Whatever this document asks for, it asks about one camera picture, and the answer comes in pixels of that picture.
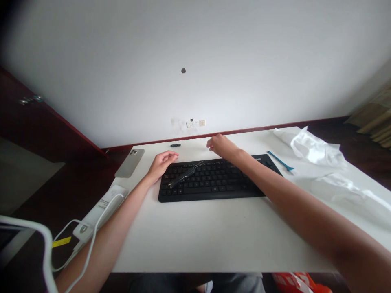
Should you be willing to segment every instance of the person's left hand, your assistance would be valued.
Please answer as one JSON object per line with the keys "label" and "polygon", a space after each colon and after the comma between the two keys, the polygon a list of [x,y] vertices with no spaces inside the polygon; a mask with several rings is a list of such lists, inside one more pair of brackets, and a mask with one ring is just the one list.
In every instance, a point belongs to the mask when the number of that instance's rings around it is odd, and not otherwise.
{"label": "person's left hand", "polygon": [[162,177],[167,167],[178,159],[179,154],[173,151],[165,151],[156,155],[146,176],[150,177],[153,183]]}

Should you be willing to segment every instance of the orange bag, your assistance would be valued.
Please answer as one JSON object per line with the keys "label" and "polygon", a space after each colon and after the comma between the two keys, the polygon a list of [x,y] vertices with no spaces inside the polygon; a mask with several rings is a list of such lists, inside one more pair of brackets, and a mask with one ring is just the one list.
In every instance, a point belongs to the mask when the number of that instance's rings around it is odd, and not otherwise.
{"label": "orange bag", "polygon": [[332,293],[321,284],[315,284],[308,273],[273,273],[274,281],[283,293]]}

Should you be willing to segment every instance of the white plastic bag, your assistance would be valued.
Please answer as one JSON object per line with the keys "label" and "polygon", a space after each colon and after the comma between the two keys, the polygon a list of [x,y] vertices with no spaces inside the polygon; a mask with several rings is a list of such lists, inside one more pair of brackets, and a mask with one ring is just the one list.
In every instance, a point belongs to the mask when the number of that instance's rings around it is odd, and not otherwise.
{"label": "white plastic bag", "polygon": [[339,150],[339,144],[328,144],[304,127],[298,134],[275,128],[273,133],[288,146],[291,146],[294,154],[309,162],[334,168],[346,168],[346,160]]}
{"label": "white plastic bag", "polygon": [[331,173],[312,180],[311,193],[391,230],[391,205],[370,190],[359,189],[341,174]]}

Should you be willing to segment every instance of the wooden floor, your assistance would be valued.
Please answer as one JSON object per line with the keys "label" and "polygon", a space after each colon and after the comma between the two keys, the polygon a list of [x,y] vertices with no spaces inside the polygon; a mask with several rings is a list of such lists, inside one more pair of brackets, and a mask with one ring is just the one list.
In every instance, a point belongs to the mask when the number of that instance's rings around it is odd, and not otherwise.
{"label": "wooden floor", "polygon": [[[391,151],[372,142],[367,135],[357,134],[357,127],[342,124],[340,120],[309,124],[308,130],[328,143],[341,144],[349,162],[391,190]],[[12,216],[40,222],[55,236],[70,219],[82,219],[90,211],[110,187],[126,155],[126,152],[109,153],[108,159],[66,164]],[[62,238],[71,236],[74,227],[66,230]],[[66,261],[75,244],[73,238],[71,244],[54,249],[55,267]],[[41,236],[35,233],[2,272],[4,292],[45,291],[43,247]],[[333,287],[333,292],[348,292],[338,277],[329,274],[314,274],[314,277]],[[112,273],[102,292],[127,292],[128,280],[129,274]],[[274,291],[272,285],[265,285],[267,292]]]}

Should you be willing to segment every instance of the white charging cable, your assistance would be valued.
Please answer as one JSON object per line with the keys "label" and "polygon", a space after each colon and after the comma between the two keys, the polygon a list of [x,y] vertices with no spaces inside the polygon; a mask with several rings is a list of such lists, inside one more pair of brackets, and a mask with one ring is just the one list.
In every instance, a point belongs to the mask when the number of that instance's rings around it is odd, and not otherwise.
{"label": "white charging cable", "polygon": [[48,292],[58,293],[56,283],[54,282],[53,273],[51,271],[53,238],[52,238],[52,234],[50,233],[50,230],[46,226],[36,222],[11,218],[7,216],[0,216],[0,222],[9,225],[28,227],[37,230],[39,233],[42,234],[45,240],[45,252],[44,252],[44,261],[43,261],[42,269],[44,272],[46,287],[48,289]]}
{"label": "white charging cable", "polygon": [[[77,279],[69,286],[69,288],[65,291],[65,293],[69,293],[72,290],[72,288],[75,286],[75,284],[83,277],[84,273],[86,272],[88,263],[90,261],[92,248],[94,246],[95,238],[96,238],[96,235],[97,235],[99,222],[101,221],[101,219],[104,216],[105,212],[108,210],[110,204],[113,202],[113,200],[117,196],[121,196],[122,198],[124,198],[124,196],[121,193],[119,193],[116,196],[114,196],[111,199],[111,201],[109,202],[109,204],[106,206],[106,208],[103,211],[103,213],[101,214],[101,216],[99,217],[96,225],[94,226],[94,234],[92,236],[90,249],[88,250],[88,254],[87,254],[86,262],[84,263],[83,271],[81,272],[80,276],[77,277]],[[57,237],[67,228],[67,226],[71,222],[82,223],[79,220],[72,220],[72,221],[70,221],[64,227],[64,229],[57,235]],[[52,238],[52,234],[51,234],[50,230],[46,226],[44,226],[44,225],[42,225],[40,223],[32,222],[32,221],[26,221],[26,220],[21,220],[21,219],[16,219],[16,218],[11,218],[11,217],[7,217],[7,216],[1,216],[1,215],[0,215],[0,223],[5,223],[5,224],[8,224],[8,225],[15,225],[15,226],[22,226],[22,227],[31,228],[31,229],[37,230],[38,232],[40,232],[42,234],[42,236],[44,237],[44,241],[45,241],[44,261],[43,261],[43,268],[42,268],[43,269],[43,273],[44,273],[44,280],[45,280],[46,287],[47,287],[47,290],[48,290],[49,293],[58,293],[57,286],[56,286],[56,283],[55,283],[54,278],[53,278],[52,270],[59,271],[62,268],[64,268],[74,258],[74,256],[79,252],[79,249],[72,253],[70,258],[66,261],[66,263],[61,268],[54,269],[53,266],[52,266],[52,261],[51,261],[53,238]],[[8,226],[3,226],[3,227],[5,229],[18,230],[17,227],[13,227],[13,226],[9,226],[9,227]]]}
{"label": "white charging cable", "polygon": [[92,252],[92,247],[94,246],[94,243],[95,243],[95,237],[97,235],[97,228],[98,228],[98,225],[99,225],[99,222],[101,221],[102,217],[104,216],[105,212],[109,209],[109,206],[110,204],[113,202],[113,200],[117,197],[117,196],[121,196],[123,198],[123,195],[121,193],[117,194],[115,197],[113,197],[111,199],[111,201],[109,202],[109,204],[106,206],[105,210],[103,211],[103,213],[101,214],[101,216],[99,217],[95,227],[94,227],[94,234],[92,235],[92,240],[91,240],[91,244],[90,244],[90,249],[88,250],[88,254],[87,254],[87,258],[86,258],[86,262],[84,263],[84,268],[83,268],[83,271],[81,272],[80,276],[77,277],[77,279],[75,281],[73,281],[73,283],[69,286],[69,288],[65,291],[65,293],[69,293],[73,286],[76,285],[77,282],[79,282],[79,280],[83,277],[84,273],[86,272],[87,270],[87,266],[88,266],[88,263],[90,261],[90,256],[91,256],[91,252]]}

